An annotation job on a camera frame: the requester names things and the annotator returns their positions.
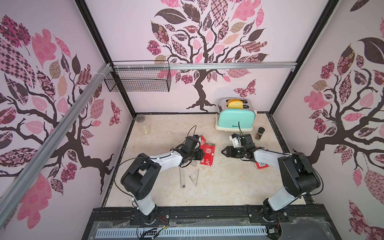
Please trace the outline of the clear protractor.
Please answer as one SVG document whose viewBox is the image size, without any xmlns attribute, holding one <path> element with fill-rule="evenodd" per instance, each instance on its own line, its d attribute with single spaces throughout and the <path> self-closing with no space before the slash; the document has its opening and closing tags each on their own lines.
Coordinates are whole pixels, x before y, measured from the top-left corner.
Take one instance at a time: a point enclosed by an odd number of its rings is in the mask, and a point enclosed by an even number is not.
<svg viewBox="0 0 384 240">
<path fill-rule="evenodd" d="M 196 161 L 196 160 L 192 160 L 191 165 L 192 165 L 193 167 L 196 167 L 196 166 L 198 165 L 198 161 Z"/>
</svg>

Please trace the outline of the clear triangle set square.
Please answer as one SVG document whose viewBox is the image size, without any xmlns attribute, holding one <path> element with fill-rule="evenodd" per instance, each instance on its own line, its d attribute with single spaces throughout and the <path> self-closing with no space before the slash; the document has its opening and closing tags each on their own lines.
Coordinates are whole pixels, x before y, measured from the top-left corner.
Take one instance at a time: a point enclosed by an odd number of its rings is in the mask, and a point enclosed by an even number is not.
<svg viewBox="0 0 384 240">
<path fill-rule="evenodd" d="M 190 180 L 193 182 L 193 185 L 196 187 L 198 184 L 198 179 L 199 179 L 199 173 L 200 169 L 195 170 L 189 175 Z"/>
</svg>

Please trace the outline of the clear straight ruler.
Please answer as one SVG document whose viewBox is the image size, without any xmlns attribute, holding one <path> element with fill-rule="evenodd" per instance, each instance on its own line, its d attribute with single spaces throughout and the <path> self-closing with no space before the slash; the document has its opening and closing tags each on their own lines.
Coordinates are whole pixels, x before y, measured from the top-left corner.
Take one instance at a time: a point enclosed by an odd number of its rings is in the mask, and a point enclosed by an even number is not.
<svg viewBox="0 0 384 240">
<path fill-rule="evenodd" d="M 181 186 L 181 189 L 185 189 L 186 188 L 185 170 L 183 168 L 179 168 L 179 173 L 180 173 L 180 186 Z"/>
</svg>

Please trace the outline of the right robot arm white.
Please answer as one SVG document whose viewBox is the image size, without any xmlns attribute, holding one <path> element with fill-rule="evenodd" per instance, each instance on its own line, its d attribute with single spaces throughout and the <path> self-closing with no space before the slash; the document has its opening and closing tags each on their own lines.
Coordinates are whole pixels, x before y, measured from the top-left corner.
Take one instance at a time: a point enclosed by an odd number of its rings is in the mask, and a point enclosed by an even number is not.
<svg viewBox="0 0 384 240">
<path fill-rule="evenodd" d="M 230 136 L 231 146 L 222 150 L 227 158 L 265 164 L 280 170 L 282 187 L 263 202 L 262 216 L 273 222 L 291 203 L 323 186 L 323 181 L 308 158 L 300 152 L 278 153 L 256 147 L 250 134 Z"/>
</svg>

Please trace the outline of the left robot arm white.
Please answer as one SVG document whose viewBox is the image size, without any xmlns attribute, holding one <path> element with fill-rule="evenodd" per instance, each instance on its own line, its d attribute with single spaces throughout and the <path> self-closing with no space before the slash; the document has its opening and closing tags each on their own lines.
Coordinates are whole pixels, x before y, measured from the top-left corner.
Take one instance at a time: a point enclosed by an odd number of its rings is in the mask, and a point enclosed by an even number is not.
<svg viewBox="0 0 384 240">
<path fill-rule="evenodd" d="M 121 184 L 126 191 L 133 194 L 141 220 L 145 224 L 152 224 L 158 216 L 151 191 L 159 173 L 174 167 L 186 167 L 192 161 L 201 161 L 204 153 L 200 146 L 200 136 L 193 135 L 186 137 L 182 144 L 171 149 L 169 153 L 158 156 L 142 153 L 134 158 L 123 174 Z"/>
</svg>

